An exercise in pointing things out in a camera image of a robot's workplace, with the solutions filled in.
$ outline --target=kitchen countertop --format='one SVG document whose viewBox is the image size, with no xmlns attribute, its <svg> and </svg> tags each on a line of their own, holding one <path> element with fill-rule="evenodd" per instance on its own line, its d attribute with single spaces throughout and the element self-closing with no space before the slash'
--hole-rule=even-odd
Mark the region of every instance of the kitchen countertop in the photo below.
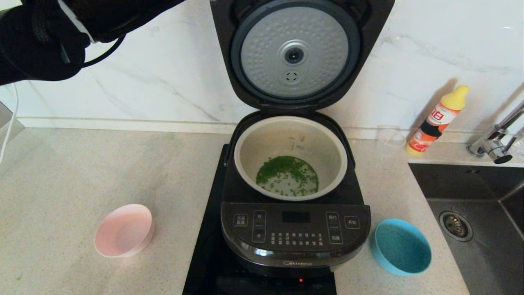
<svg viewBox="0 0 524 295">
<path fill-rule="evenodd" d="M 221 147 L 229 135 L 25 129 L 0 166 L 1 294 L 181 294 Z M 372 230 L 385 218 L 417 226 L 433 253 L 429 269 L 398 277 L 366 244 L 335 272 L 344 294 L 468 294 L 408 162 L 492 165 L 464 144 L 435 143 L 423 158 L 377 155 L 350 140 Z M 524 166 L 517 156 L 506 166 Z M 151 209 L 157 231 L 136 256 L 108 259 L 93 237 L 112 210 Z"/>
</svg>

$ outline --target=stainless steel sink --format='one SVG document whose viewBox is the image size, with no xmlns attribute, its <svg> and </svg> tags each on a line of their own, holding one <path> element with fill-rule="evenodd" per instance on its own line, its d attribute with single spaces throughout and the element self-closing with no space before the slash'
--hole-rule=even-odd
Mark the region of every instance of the stainless steel sink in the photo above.
<svg viewBox="0 0 524 295">
<path fill-rule="evenodd" d="M 470 293 L 524 294 L 524 168 L 409 166 Z"/>
</svg>

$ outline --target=faucet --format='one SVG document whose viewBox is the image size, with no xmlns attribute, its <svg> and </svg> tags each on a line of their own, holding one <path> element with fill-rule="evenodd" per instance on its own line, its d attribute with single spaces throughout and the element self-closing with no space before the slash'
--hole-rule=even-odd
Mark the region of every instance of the faucet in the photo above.
<svg viewBox="0 0 524 295">
<path fill-rule="evenodd" d="M 480 138 L 473 144 L 467 146 L 467 151 L 475 156 L 482 157 L 488 154 L 495 164 L 503 164 L 511 160 L 513 156 L 509 153 L 509 148 L 516 141 L 517 137 L 524 134 L 524 127 L 513 135 L 505 146 L 501 139 L 508 134 L 508 128 L 524 114 L 524 101 L 521 102 L 509 115 L 500 123 L 490 126 Z"/>
</svg>

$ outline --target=button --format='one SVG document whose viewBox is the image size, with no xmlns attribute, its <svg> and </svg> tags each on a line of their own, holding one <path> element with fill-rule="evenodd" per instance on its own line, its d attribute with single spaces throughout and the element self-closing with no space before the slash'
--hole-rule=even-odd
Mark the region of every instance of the button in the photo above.
<svg viewBox="0 0 524 295">
<path fill-rule="evenodd" d="M 344 224 L 348 229 L 360 229 L 360 221 L 356 216 L 344 216 Z"/>
<path fill-rule="evenodd" d="M 255 229 L 253 231 L 252 241 L 254 243 L 263 243 L 266 241 L 266 231 L 263 229 Z"/>
<path fill-rule="evenodd" d="M 257 210 L 253 212 L 253 227 L 254 229 L 266 229 L 265 211 Z"/>
<path fill-rule="evenodd" d="M 340 227 L 339 214 L 337 212 L 326 212 L 326 218 L 329 227 Z"/>
<path fill-rule="evenodd" d="M 255 215 L 256 223 L 266 223 L 266 212 L 265 211 L 261 211 L 261 210 L 255 211 L 254 215 Z"/>
<path fill-rule="evenodd" d="M 342 233 L 339 230 L 331 230 L 329 236 L 330 236 L 330 240 L 329 240 L 330 243 L 342 244 Z"/>
<path fill-rule="evenodd" d="M 235 214 L 233 226 L 247 226 L 248 218 L 247 214 Z"/>
</svg>

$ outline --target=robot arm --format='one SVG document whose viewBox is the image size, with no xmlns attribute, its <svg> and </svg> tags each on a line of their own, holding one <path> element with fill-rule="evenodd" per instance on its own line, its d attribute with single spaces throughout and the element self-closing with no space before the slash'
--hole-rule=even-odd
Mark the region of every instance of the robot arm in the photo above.
<svg viewBox="0 0 524 295">
<path fill-rule="evenodd" d="M 183 0 L 22 0 L 0 11 L 0 85 L 59 81 L 107 57 L 125 34 Z M 90 43 L 118 39 L 103 56 L 85 62 Z"/>
</svg>

